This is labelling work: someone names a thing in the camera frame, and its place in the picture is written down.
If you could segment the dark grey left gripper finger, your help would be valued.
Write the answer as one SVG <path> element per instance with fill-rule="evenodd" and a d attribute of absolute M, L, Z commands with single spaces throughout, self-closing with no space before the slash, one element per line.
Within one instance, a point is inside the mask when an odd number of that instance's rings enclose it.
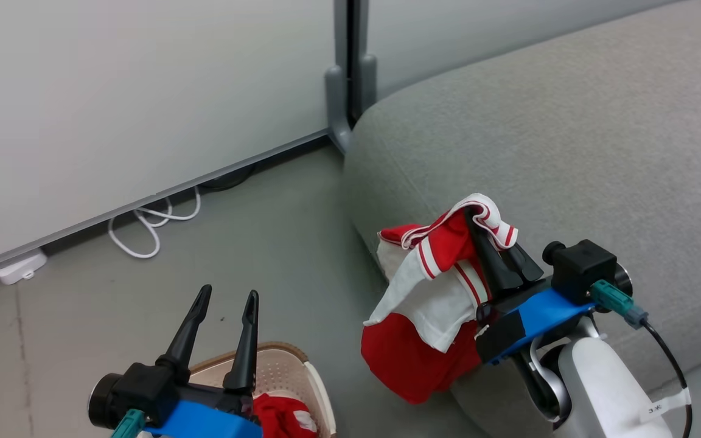
<path fill-rule="evenodd" d="M 242 314 L 242 332 L 230 372 L 223 379 L 226 391 L 251 394 L 256 387 L 259 333 L 259 294 L 251 290 Z"/>
<path fill-rule="evenodd" d="M 189 379 L 189 363 L 198 328 L 206 318 L 209 304 L 211 304 L 212 286 L 203 285 L 198 296 L 187 311 L 184 321 L 173 336 L 167 351 L 159 356 L 156 365 L 167 367 L 172 371 L 175 379 Z"/>

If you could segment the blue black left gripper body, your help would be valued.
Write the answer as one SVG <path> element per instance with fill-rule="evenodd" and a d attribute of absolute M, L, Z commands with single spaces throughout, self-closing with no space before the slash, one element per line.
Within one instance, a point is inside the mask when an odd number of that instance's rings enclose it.
<path fill-rule="evenodd" d="M 145 430 L 165 438 L 263 438 L 253 388 L 168 388 L 142 398 Z"/>

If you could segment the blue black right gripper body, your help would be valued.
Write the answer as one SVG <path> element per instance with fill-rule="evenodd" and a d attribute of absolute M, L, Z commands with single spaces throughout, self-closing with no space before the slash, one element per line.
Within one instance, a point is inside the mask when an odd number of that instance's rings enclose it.
<path fill-rule="evenodd" d="M 475 347 L 483 365 L 497 365 L 523 349 L 537 337 L 553 342 L 564 338 L 577 319 L 596 304 L 588 299 L 571 302 L 551 286 L 546 277 L 495 304 L 484 303 L 476 310 L 481 331 Z"/>

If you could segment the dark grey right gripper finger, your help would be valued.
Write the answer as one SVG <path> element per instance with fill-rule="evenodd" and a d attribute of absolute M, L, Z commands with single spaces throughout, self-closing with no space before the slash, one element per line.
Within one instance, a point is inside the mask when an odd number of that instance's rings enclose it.
<path fill-rule="evenodd" d="M 521 285 L 528 285 L 543 277 L 542 269 L 518 243 L 501 252 L 501 258 L 506 268 L 515 274 Z"/>
<path fill-rule="evenodd" d="M 465 222 L 470 240 L 483 271 L 490 300 L 505 300 L 524 284 L 522 268 L 517 253 L 498 250 L 493 233 L 475 221 L 478 209 L 465 209 Z"/>

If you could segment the plain red garment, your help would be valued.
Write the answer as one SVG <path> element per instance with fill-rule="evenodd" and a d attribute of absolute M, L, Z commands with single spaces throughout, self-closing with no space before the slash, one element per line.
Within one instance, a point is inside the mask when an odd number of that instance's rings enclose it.
<path fill-rule="evenodd" d="M 262 438 L 319 438 L 308 406 L 293 397 L 262 394 L 253 402 Z"/>

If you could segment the red and white striped garment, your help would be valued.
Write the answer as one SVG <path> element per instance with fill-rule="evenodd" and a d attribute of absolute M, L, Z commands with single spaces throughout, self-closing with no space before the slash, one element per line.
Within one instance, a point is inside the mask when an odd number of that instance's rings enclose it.
<path fill-rule="evenodd" d="M 361 354 L 370 371 L 411 404 L 448 390 L 481 364 L 476 311 L 495 294 L 471 242 L 473 225 L 489 233 L 487 242 L 496 251 L 517 242 L 517 228 L 479 193 L 432 224 L 378 233 L 376 254 L 388 286 L 363 324 Z"/>

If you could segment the beige perforated laundry basket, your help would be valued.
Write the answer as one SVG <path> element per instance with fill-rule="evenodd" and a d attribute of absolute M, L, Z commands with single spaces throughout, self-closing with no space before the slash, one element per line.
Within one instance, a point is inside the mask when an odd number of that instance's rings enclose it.
<path fill-rule="evenodd" d="M 235 352 L 211 358 L 191 368 L 190 383 L 221 388 L 231 371 Z M 303 402 L 319 438 L 337 438 L 333 407 L 319 372 L 308 356 L 286 342 L 262 342 L 257 347 L 254 398 L 262 394 L 292 397 Z"/>

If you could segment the grey fabric sofa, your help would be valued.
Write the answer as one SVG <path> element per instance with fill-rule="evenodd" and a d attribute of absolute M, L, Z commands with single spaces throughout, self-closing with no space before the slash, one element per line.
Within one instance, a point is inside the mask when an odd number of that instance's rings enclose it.
<path fill-rule="evenodd" d="M 364 112 L 344 203 L 370 252 L 473 192 L 534 260 L 589 239 L 618 256 L 680 365 L 701 367 L 701 0 L 476 62 Z"/>

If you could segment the white power adapter box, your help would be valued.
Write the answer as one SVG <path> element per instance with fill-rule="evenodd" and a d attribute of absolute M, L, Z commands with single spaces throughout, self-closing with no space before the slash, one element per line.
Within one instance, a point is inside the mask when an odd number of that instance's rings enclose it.
<path fill-rule="evenodd" d="M 47 263 L 47 255 L 36 248 L 0 262 L 0 283 L 14 285 L 20 280 L 28 280 Z"/>

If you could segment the grey partition bottom rail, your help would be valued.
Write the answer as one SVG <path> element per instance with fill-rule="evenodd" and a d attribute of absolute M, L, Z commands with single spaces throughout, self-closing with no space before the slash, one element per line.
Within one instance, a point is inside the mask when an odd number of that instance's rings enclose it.
<path fill-rule="evenodd" d="M 258 155 L 255 155 L 251 158 L 247 158 L 235 164 L 223 167 L 222 169 L 218 169 L 217 171 L 213 171 L 200 177 L 193 178 L 189 182 L 181 183 L 181 185 L 177 185 L 167 190 L 162 190 L 154 195 L 142 198 L 141 200 L 137 200 L 133 203 L 126 204 L 123 207 L 119 207 L 115 210 L 106 212 L 105 214 L 92 217 L 92 219 L 72 225 L 71 227 L 62 229 L 51 235 L 40 238 L 34 242 L 29 242 L 28 244 L 17 247 L 16 249 L 13 249 L 9 252 L 2 253 L 0 254 L 0 262 L 10 260 L 11 258 L 20 256 L 28 251 L 37 249 L 42 246 L 46 246 L 48 244 L 51 244 L 52 242 L 55 242 L 62 238 L 66 238 L 67 236 L 72 235 L 76 232 L 81 232 L 81 230 L 100 224 L 103 221 L 108 221 L 109 219 L 116 217 L 120 214 L 127 213 L 128 211 L 131 211 L 134 208 L 144 207 L 148 203 L 154 203 L 162 198 L 173 196 L 178 192 L 182 192 L 184 190 L 191 189 L 194 186 L 200 185 L 201 183 L 205 183 L 211 180 L 212 178 L 219 178 L 233 171 L 237 171 L 238 169 L 242 169 L 242 167 L 270 160 L 271 158 L 274 158 L 276 156 L 284 155 L 284 153 L 289 153 L 289 151 L 292 150 L 306 149 L 309 146 L 314 146 L 314 144 L 318 144 L 320 146 L 325 142 L 325 138 L 330 144 L 339 149 L 341 153 L 347 153 L 348 149 L 351 146 L 353 134 L 351 133 L 351 131 L 347 131 L 337 136 L 332 130 L 322 130 L 317 133 L 313 133 L 311 135 L 296 139 L 295 141 L 287 142 L 287 144 L 284 144 L 283 146 L 273 148 L 272 150 L 259 153 Z"/>

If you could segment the grey partition post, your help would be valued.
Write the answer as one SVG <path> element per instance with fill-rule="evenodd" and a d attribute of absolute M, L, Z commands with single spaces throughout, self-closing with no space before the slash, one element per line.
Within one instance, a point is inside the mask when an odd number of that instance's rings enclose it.
<path fill-rule="evenodd" d="M 378 100 L 377 58 L 368 50 L 371 0 L 332 0 L 335 64 L 325 74 L 328 136 L 345 155 L 358 118 Z"/>

